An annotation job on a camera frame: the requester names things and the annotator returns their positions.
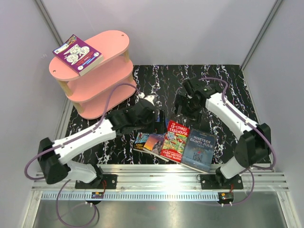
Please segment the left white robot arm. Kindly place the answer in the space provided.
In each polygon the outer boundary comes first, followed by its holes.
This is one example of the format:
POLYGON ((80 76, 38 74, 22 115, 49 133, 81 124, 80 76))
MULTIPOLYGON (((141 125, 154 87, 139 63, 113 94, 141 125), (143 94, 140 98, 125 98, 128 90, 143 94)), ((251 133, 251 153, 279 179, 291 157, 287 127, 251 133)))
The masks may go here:
POLYGON ((81 181, 96 189, 103 181, 103 171, 95 164, 73 161, 80 153, 105 141, 133 131, 163 134, 167 131, 165 113, 152 101, 140 99, 134 106, 110 112, 98 123, 67 138, 52 142, 40 141, 38 162, 46 183, 51 185, 64 179, 81 181))

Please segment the purple paperback book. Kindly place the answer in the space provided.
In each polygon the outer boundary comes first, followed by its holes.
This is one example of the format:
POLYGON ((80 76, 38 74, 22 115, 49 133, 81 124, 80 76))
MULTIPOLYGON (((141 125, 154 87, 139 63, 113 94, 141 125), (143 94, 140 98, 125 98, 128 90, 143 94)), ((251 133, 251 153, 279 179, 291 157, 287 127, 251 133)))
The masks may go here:
POLYGON ((88 73, 104 60, 101 52, 81 40, 75 34, 62 46, 54 49, 53 54, 79 76, 88 73))

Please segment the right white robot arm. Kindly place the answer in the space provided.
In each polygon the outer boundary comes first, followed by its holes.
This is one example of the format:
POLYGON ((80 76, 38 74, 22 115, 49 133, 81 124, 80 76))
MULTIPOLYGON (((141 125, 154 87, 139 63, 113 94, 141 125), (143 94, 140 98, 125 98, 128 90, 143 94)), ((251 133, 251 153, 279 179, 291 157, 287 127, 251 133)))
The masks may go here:
POLYGON ((266 123, 258 124, 240 112, 226 98, 228 83, 224 80, 220 82, 224 84, 223 89, 213 84, 203 85, 202 79, 185 80, 182 85, 186 94, 176 96, 174 111, 198 121, 201 110, 206 109, 234 134, 237 144, 233 156, 215 172, 216 185, 225 189, 238 175, 255 168, 257 163, 275 152, 271 145, 270 127, 266 123))

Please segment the Jane Eyre blue book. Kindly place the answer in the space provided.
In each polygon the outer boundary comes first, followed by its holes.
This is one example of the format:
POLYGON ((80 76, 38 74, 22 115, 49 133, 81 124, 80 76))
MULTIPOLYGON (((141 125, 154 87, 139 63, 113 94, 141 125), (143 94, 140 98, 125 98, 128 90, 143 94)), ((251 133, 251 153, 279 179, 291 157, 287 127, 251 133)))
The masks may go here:
POLYGON ((147 152, 151 155, 154 155, 156 157, 159 157, 159 158, 165 160, 165 158, 161 157, 161 150, 162 150, 164 137, 165 137, 165 133, 163 133, 163 134, 156 134, 156 133, 150 134, 148 136, 148 139, 147 139, 146 143, 143 146, 144 152, 147 152))

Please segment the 13-Storey Treehouse red book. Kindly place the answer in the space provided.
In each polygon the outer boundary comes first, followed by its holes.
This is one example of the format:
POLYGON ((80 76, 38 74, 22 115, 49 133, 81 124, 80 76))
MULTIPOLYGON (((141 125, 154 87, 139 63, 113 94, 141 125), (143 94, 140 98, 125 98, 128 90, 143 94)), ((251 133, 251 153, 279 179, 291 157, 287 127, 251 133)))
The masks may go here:
POLYGON ((181 163, 190 129, 170 120, 165 134, 160 156, 170 161, 181 163))

